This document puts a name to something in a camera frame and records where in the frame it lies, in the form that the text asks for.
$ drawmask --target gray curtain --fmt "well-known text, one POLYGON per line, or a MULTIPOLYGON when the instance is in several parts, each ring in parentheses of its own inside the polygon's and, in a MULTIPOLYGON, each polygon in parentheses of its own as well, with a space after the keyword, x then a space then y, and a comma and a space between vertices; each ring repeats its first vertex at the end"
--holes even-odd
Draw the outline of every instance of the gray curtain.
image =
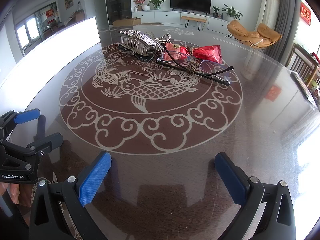
POLYGON ((300 3, 301 0, 280 0, 275 31, 280 33, 283 37, 264 51, 266 55, 282 64, 285 64, 285 62, 281 59, 286 58, 284 53, 291 50, 293 45, 292 36, 294 37, 297 32, 300 3))

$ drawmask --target red candy wrapper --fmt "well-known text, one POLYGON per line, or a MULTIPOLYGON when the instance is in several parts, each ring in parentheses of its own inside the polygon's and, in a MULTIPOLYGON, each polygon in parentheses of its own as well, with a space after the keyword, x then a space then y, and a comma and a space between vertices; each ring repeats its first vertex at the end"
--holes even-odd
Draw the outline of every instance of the red candy wrapper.
MULTIPOLYGON (((176 51, 183 54, 186 54, 187 56, 190 55, 190 52, 186 47, 172 44, 172 43, 166 43, 166 48, 168 51, 176 51)), ((184 56, 180 53, 173 53, 171 52, 171 55, 174 59, 184 59, 187 58, 187 56, 184 56)), ((203 59, 203 60, 210 60, 216 63, 221 64, 222 63, 222 57, 221 57, 221 47, 220 45, 212 45, 212 46, 205 46, 200 48, 193 49, 192 55, 196 58, 203 59)), ((164 55, 164 60, 172 60, 171 57, 167 54, 167 52, 164 55)))

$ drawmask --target doorway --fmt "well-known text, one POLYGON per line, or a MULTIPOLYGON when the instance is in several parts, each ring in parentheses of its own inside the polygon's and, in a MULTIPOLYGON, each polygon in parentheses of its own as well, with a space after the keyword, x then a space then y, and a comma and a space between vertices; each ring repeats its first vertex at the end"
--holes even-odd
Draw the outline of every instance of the doorway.
POLYGON ((94 1, 94 7, 96 10, 98 29, 100 30, 100 29, 108 28, 109 23, 108 23, 107 9, 106 9, 106 0, 93 0, 93 1, 94 1))

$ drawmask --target vase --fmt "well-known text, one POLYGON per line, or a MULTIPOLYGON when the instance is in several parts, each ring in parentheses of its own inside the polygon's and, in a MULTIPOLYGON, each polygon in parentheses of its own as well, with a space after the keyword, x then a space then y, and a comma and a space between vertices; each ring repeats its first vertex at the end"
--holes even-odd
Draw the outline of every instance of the vase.
POLYGON ((226 15, 225 20, 228 21, 228 22, 231 22, 231 21, 233 21, 235 19, 233 17, 231 17, 230 15, 226 15))
POLYGON ((144 11, 150 10, 150 5, 147 5, 147 4, 143 5, 142 10, 144 10, 144 11))

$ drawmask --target white cabinet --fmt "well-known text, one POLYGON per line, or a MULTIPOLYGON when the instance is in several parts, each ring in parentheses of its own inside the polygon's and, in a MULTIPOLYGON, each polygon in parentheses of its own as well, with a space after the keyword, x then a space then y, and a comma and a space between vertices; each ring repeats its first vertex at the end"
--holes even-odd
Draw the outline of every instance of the white cabinet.
POLYGON ((154 11, 132 12, 132 17, 141 18, 141 22, 142 23, 153 23, 153 22, 155 22, 155 12, 154 11))
POLYGON ((180 13, 155 11, 155 22, 180 24, 180 13))
POLYGON ((229 22, 220 20, 217 18, 210 18, 209 19, 209 25, 208 25, 208 30, 223 33, 225 35, 230 34, 230 32, 227 29, 227 25, 229 22))
MULTIPOLYGON (((132 12, 132 17, 141 18, 142 23, 163 23, 167 26, 175 26, 179 28, 184 28, 186 20, 181 19, 182 16, 193 17, 193 18, 201 18, 205 19, 207 22, 204 24, 203 22, 199 22, 201 25, 201 29, 210 30, 219 33, 223 33, 225 35, 230 34, 227 25, 228 21, 224 21, 218 18, 213 18, 212 16, 205 16, 196 13, 187 13, 180 11, 165 11, 165 10, 151 10, 151 11, 137 11, 132 12)), ((186 30, 197 30, 197 21, 189 21, 188 28, 186 30)))

